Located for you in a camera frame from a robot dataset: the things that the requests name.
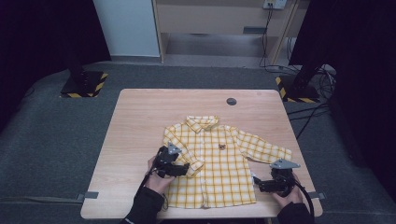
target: gray floor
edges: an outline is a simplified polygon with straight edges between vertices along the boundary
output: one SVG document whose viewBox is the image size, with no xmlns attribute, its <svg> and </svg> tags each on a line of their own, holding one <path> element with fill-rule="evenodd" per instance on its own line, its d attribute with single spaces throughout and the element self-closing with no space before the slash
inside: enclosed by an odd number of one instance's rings
<svg viewBox="0 0 396 224">
<path fill-rule="evenodd" d="M 227 77 L 224 80 L 228 88 L 276 88 L 273 77 L 279 72 L 292 71 L 270 67 L 268 69 L 273 73 L 264 73 L 260 66 L 262 46 L 258 38 L 175 35 L 163 63 L 123 58 L 112 63 L 92 64 L 88 68 L 102 69 L 112 76 L 95 99 L 60 99 L 58 90 L 67 79 L 65 72 L 43 78 L 35 84 L 35 91 L 24 99 L 21 111 L 0 135 L 0 197 L 57 195 L 71 198 L 74 193 L 84 192 L 122 88 L 182 88 L 183 85 L 175 80 L 187 84 L 189 79 L 199 80 L 200 76 L 207 80 L 222 78 L 217 76 L 220 70 L 216 67 L 226 68 L 221 73 Z M 285 48 L 277 64 L 287 65 L 286 51 Z M 128 77 L 129 83 L 116 77 Z M 216 88 L 211 83 L 196 85 Z M 287 112 L 316 105 L 284 103 Z M 76 113 L 76 108 L 83 108 L 84 113 Z M 370 169 L 354 165 L 332 115 L 323 111 L 323 115 L 311 119 L 298 139 L 317 191 L 327 196 L 321 201 L 324 213 L 317 218 L 317 223 L 394 223 L 396 204 Z M 290 115 L 290 118 L 309 114 L 308 111 Z M 297 134 L 306 119 L 290 123 Z M 83 220 L 79 211 L 80 205 L 0 203 L 0 223 L 118 222 Z"/>
</svg>

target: shirt sleeve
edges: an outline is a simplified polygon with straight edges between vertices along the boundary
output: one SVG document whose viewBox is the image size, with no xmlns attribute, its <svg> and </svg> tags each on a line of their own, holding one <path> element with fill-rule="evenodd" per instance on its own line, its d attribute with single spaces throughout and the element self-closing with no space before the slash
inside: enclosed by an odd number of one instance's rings
<svg viewBox="0 0 396 224">
<path fill-rule="evenodd" d="M 246 133 L 235 127 L 231 132 L 242 155 L 255 161 L 272 163 L 279 159 L 291 161 L 291 150 L 268 143 L 258 135 Z"/>
<path fill-rule="evenodd" d="M 280 224 L 314 224 L 315 221 L 311 217 L 303 203 L 289 203 L 277 215 Z"/>
<path fill-rule="evenodd" d="M 165 128 L 163 134 L 163 144 L 167 146 L 168 142 L 173 143 L 176 147 L 181 149 L 181 153 L 179 153 L 176 163 L 190 164 L 190 168 L 189 171 L 186 173 L 186 176 L 197 175 L 204 167 L 204 163 L 198 160 L 194 155 L 189 152 L 187 147 L 182 143 L 180 137 L 177 136 L 174 126 Z"/>
<path fill-rule="evenodd" d="M 134 205 L 129 214 L 120 224 L 154 224 L 157 213 L 163 206 L 163 196 L 152 189 L 142 188 L 140 194 L 134 199 Z"/>
</svg>

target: wooden table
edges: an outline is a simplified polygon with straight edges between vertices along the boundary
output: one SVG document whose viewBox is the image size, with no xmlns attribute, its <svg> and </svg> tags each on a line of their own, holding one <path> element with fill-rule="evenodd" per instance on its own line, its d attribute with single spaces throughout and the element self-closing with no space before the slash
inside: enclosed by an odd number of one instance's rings
<svg viewBox="0 0 396 224">
<path fill-rule="evenodd" d="M 234 98 L 236 105 L 228 105 Z M 254 133 L 268 142 L 291 149 L 294 169 L 308 192 L 315 191 L 285 108 L 277 91 L 264 90 L 123 90 L 108 127 L 88 191 L 99 192 L 96 199 L 85 199 L 84 218 L 123 218 L 130 211 L 134 194 L 148 160 L 163 145 L 164 128 L 179 123 L 188 115 L 217 115 L 220 124 Z M 271 179 L 268 164 L 250 161 L 252 173 L 261 180 Z M 170 207 L 158 218 L 232 218 L 275 217 L 277 203 L 255 186 L 254 204 L 210 209 Z M 318 199 L 313 199 L 316 216 L 322 214 Z"/>
</svg>

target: wall outlet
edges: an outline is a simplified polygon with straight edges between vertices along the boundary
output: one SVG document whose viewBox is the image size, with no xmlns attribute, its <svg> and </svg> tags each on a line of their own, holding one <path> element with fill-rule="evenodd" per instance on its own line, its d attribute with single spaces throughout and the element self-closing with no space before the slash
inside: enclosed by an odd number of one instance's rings
<svg viewBox="0 0 396 224">
<path fill-rule="evenodd" d="M 288 0 L 264 0 L 263 8 L 283 9 Z"/>
</svg>

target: yellow plaid shirt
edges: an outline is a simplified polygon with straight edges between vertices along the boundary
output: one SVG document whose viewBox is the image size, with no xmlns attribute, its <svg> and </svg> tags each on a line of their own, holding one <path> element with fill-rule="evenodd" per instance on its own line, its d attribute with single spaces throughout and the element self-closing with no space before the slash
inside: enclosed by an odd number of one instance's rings
<svg viewBox="0 0 396 224">
<path fill-rule="evenodd" d="M 290 161 L 291 151 L 259 136 L 227 125 L 217 116 L 187 116 L 185 122 L 165 128 L 163 143 L 182 152 L 176 163 L 189 162 L 187 175 L 175 179 L 165 193 L 168 205 L 180 208 L 225 207 L 255 203 L 248 159 Z"/>
</svg>

